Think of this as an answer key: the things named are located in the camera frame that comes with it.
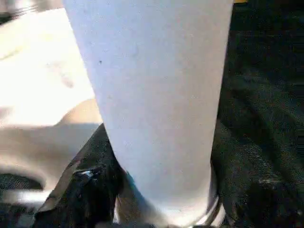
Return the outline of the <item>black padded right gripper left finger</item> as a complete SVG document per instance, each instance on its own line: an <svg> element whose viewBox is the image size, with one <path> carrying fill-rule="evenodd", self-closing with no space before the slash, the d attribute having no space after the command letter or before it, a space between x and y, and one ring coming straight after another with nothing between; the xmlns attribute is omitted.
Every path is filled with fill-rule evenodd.
<svg viewBox="0 0 304 228"><path fill-rule="evenodd" d="M123 171L101 124L63 171L35 214L35 228L94 228L111 224Z"/></svg>

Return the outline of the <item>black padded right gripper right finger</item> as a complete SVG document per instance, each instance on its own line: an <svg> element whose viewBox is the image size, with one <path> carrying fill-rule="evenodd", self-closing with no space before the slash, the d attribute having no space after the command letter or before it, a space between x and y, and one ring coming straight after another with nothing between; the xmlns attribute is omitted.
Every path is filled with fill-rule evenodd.
<svg viewBox="0 0 304 228"><path fill-rule="evenodd" d="M297 154L301 114L218 112L212 163L226 228L301 228L304 166Z"/></svg>

